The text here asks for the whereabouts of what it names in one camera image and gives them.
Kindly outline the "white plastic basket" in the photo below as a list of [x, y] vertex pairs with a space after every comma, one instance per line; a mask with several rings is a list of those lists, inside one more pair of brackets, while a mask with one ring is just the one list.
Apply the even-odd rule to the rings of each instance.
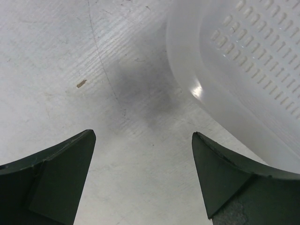
[[180, 87], [268, 165], [300, 171], [300, 3], [176, 0], [166, 48]]

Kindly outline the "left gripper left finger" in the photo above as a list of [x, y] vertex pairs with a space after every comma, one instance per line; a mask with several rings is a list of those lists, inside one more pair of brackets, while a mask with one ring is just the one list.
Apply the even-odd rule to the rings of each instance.
[[96, 143], [93, 130], [0, 167], [2, 225], [72, 225]]

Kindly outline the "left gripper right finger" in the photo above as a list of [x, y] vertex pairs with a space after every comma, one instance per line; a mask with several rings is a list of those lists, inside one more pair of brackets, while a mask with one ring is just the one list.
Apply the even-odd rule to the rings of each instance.
[[192, 136], [192, 150], [213, 224], [299, 224], [299, 174], [261, 164], [199, 132]]

